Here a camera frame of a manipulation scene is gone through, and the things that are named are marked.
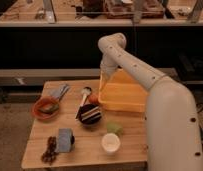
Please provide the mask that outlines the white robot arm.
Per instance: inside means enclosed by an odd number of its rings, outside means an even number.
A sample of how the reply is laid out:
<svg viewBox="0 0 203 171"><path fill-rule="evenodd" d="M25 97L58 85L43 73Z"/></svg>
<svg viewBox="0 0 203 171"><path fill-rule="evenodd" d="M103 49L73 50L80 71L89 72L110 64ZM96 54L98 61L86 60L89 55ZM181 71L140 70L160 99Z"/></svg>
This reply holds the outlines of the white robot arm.
<svg viewBox="0 0 203 171"><path fill-rule="evenodd" d="M148 171L203 171L196 102L191 91L125 50L126 37L99 39L100 68L109 77L124 69L148 91L145 109Z"/></svg>

